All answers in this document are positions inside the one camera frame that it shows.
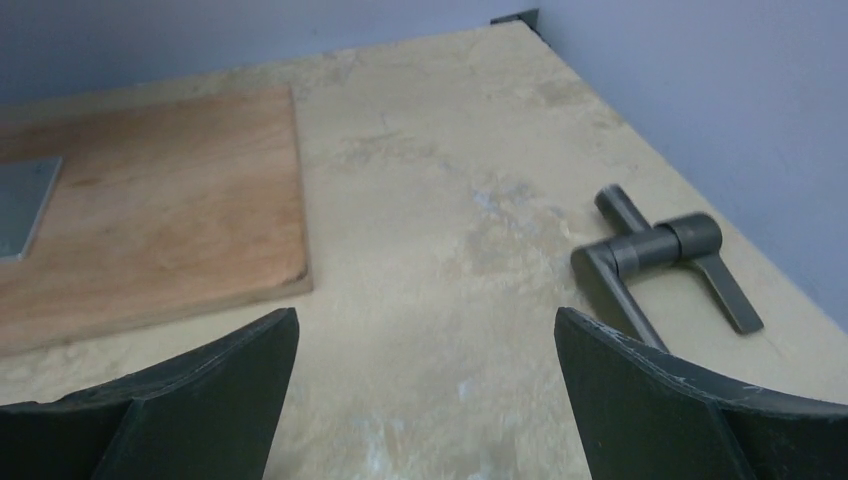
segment marble-like surface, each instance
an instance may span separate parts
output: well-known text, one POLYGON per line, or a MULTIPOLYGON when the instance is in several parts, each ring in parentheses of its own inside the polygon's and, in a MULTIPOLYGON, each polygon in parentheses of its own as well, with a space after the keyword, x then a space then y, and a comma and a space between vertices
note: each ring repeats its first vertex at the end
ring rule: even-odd
MULTIPOLYGON (((291 82, 309 295, 0 359, 0 401, 50 401, 277 306, 301 320, 269 479, 585 479, 556 308, 621 183, 649 220, 712 208, 530 31, 508 25, 5 108, 23 120, 291 82)), ((848 337, 719 216, 765 319, 737 337, 696 277, 633 286, 673 352, 848 402, 848 337)))

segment lavender wall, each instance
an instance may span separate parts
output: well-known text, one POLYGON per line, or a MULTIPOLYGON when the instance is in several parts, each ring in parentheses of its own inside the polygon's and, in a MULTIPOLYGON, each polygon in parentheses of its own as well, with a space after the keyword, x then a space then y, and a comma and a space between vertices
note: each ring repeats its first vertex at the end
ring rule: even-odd
POLYGON ((848 2, 541 0, 539 28, 848 329, 848 2))
POLYGON ((5 0, 0 104, 487 25, 538 0, 5 0))

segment table surface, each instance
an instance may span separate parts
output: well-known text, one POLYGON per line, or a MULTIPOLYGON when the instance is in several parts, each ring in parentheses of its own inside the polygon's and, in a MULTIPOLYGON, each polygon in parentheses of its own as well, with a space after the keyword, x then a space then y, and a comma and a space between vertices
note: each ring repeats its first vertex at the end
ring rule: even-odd
POLYGON ((520 24, 0 109, 0 121, 291 83, 315 291, 0 359, 0 402, 51 401, 280 306, 301 322, 270 479, 589 478, 555 352, 589 310, 571 250, 617 182, 655 221, 717 216, 766 328, 736 336, 697 277, 633 285, 672 352, 848 403, 848 336, 520 24))

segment plywood board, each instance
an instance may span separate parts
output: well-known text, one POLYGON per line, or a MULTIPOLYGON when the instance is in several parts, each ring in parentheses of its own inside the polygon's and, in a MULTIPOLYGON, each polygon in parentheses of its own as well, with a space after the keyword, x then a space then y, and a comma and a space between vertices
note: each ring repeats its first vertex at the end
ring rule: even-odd
POLYGON ((0 130, 64 165, 0 265, 0 354, 311 290, 287 87, 0 130))

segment gray metal handle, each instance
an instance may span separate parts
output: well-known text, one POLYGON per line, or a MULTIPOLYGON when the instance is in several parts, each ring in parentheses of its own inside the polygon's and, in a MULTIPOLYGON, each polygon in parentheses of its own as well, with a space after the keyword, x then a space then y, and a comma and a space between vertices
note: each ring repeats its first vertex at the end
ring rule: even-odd
MULTIPOLYGON (((592 275, 603 279, 599 282, 593 281, 596 283, 593 288, 610 292, 610 297, 604 301, 612 300, 621 305, 620 308, 613 308, 614 312, 610 312, 614 316, 624 315, 629 318, 634 329, 644 331, 649 336, 655 335, 650 322, 627 292, 620 278, 662 264, 682 263, 703 274, 711 287, 714 300, 734 330, 746 335, 763 328, 760 316, 719 256, 722 244, 721 229, 712 217, 705 213, 693 213, 662 222, 652 228, 618 185, 609 185, 598 192, 595 205, 619 236, 583 248, 585 251, 578 257, 591 251, 592 255, 603 259, 603 263, 607 264, 614 274, 614 281, 606 273, 592 275), (600 250, 598 247, 601 245, 605 246, 608 252, 600 250)), ((575 261, 581 263, 580 258, 572 255, 572 262, 575 261)))

